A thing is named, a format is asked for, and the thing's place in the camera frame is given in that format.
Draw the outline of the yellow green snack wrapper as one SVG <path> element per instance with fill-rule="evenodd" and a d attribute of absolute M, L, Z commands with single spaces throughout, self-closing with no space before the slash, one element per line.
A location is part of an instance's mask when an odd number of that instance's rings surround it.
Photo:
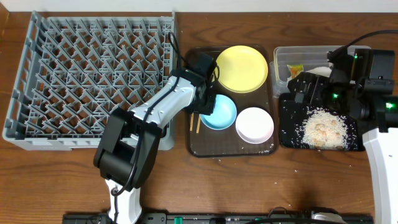
<path fill-rule="evenodd" d="M 304 71 L 304 67 L 302 64 L 299 65 L 287 65 L 287 68 L 290 72 L 290 77 L 288 77 L 288 80 L 291 80 L 295 78 L 297 75 L 299 75 L 301 72 Z"/>

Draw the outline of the white paper napkin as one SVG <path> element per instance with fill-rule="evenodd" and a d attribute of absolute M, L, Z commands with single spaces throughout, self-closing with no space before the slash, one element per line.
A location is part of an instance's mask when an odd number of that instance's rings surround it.
<path fill-rule="evenodd" d="M 330 67 L 316 67 L 311 70 L 307 70 L 308 73 L 312 73 L 315 75 L 321 75 L 324 77 L 329 77 L 331 74 L 331 68 Z"/>

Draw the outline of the white pink bowl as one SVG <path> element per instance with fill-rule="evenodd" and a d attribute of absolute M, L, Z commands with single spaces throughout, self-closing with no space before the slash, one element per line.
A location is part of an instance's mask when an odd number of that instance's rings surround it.
<path fill-rule="evenodd" d="M 273 135 L 274 121 L 271 115 L 261 108 L 246 108 L 236 118 L 236 132 L 245 142 L 261 144 Z"/>

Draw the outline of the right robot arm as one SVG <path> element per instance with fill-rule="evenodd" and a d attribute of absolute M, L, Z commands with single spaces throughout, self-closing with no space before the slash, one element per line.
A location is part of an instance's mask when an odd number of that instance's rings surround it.
<path fill-rule="evenodd" d="M 287 87 L 297 103 L 322 106 L 351 117 L 368 155 L 375 223 L 397 223 L 397 97 L 382 76 L 354 80 L 302 72 Z"/>

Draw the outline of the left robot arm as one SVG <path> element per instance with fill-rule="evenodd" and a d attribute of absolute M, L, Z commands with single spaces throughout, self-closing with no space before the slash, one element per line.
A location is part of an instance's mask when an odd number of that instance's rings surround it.
<path fill-rule="evenodd" d="M 138 221 L 140 189 L 153 169 L 164 128 L 181 110 L 212 114 L 219 74 L 218 68 L 204 73 L 172 70 L 167 84 L 150 100 L 111 113 L 93 159 L 109 188 L 110 223 Z"/>

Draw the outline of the black waste tray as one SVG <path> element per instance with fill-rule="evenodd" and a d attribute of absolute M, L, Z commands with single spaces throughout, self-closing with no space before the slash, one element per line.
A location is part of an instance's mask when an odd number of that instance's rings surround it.
<path fill-rule="evenodd" d="M 308 145 L 300 143 L 298 134 L 295 131 L 296 126 L 299 122 L 308 118 L 307 112 L 310 109 L 324 107 L 312 106 L 308 104 L 296 103 L 290 94 L 283 93 L 279 96 L 279 132 L 280 132 L 280 143 L 285 147 L 291 147 L 295 149 L 315 149 L 309 148 Z M 358 129 L 356 121 L 349 116 L 345 116 L 345 124 L 348 126 L 346 142 L 348 146 L 342 150 L 337 151 L 364 151 L 362 145 L 362 139 L 358 136 Z M 319 149 L 319 150 L 336 150 L 336 149 Z"/>

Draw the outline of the rice and peanut waste pile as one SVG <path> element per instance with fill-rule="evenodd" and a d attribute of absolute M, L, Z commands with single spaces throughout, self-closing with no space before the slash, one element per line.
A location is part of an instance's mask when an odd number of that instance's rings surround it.
<path fill-rule="evenodd" d="M 348 146 L 345 116 L 321 108 L 310 109 L 307 115 L 295 128 L 300 143 L 315 149 L 342 150 Z"/>

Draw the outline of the blue bowl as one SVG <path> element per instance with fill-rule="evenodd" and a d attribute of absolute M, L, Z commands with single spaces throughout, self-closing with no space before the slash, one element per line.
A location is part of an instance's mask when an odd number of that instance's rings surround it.
<path fill-rule="evenodd" d="M 230 127 L 236 117 L 237 108 L 234 101 L 225 95 L 216 95 L 212 114 L 201 114 L 201 121 L 210 129 L 223 130 Z"/>

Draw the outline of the clear plastic bin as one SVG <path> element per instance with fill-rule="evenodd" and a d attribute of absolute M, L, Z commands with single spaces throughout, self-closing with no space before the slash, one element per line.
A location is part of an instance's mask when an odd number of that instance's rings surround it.
<path fill-rule="evenodd" d="M 273 97 L 288 93 L 287 82 L 291 77 L 288 65 L 302 65 L 305 71 L 317 67 L 331 67 L 327 61 L 327 52 L 334 51 L 340 45 L 288 46 L 274 50 L 274 61 L 270 62 Z"/>

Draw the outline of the brown serving tray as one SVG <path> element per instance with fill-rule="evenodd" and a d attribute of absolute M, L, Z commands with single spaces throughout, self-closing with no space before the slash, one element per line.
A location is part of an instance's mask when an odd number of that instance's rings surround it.
<path fill-rule="evenodd" d="M 266 59 L 267 54 L 263 47 L 258 45 L 249 47 L 258 50 Z M 219 54 L 227 48 L 229 47 L 197 47 L 190 49 L 185 57 L 189 64 L 192 55 L 198 53 L 210 55 L 216 61 Z M 219 67 L 216 66 L 214 77 L 211 81 L 216 95 L 225 95 L 231 98 L 236 105 L 238 114 L 246 108 L 256 107 L 267 111 L 274 121 L 275 113 L 271 96 L 272 90 L 267 79 L 257 90 L 249 93 L 235 93 L 227 90 L 219 83 L 219 70 Z M 259 156 L 272 154 L 277 149 L 278 143 L 275 121 L 274 132 L 270 139 L 261 144 L 250 144 L 243 141 L 238 136 L 236 132 L 236 120 L 230 127 L 223 130 L 210 129 L 201 122 L 200 132 L 197 134 L 198 114 L 195 114 L 193 131 L 190 131 L 190 116 L 191 115 L 187 116 L 187 144 L 188 150 L 196 157 Z"/>

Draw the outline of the yellow plate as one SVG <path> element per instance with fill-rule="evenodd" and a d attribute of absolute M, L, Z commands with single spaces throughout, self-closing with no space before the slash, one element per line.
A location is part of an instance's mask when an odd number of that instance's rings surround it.
<path fill-rule="evenodd" d="M 249 93 L 261 87 L 268 76 L 268 63 L 256 49 L 236 45 L 222 51 L 216 59 L 218 81 L 227 90 Z"/>

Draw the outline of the grey dish rack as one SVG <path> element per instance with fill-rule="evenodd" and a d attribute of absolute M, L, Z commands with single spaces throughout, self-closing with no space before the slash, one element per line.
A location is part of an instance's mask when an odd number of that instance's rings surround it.
<path fill-rule="evenodd" d="M 96 148 L 110 114 L 167 82 L 177 18 L 30 17 L 3 138 L 27 151 Z"/>

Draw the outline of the black rail at table edge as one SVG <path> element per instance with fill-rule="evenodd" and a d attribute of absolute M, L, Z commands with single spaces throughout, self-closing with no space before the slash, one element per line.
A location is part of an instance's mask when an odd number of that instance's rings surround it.
<path fill-rule="evenodd" d="M 142 212 L 137 223 L 145 224 L 210 224 L 210 223 L 248 223 L 268 218 L 313 218 L 316 212 L 329 212 L 329 208 L 314 208 L 303 212 L 288 211 L 283 207 L 276 207 L 268 214 L 238 215 L 238 214 L 168 214 Z M 63 215 L 62 224 L 107 224 L 112 223 L 111 215 L 105 213 L 66 213 Z"/>

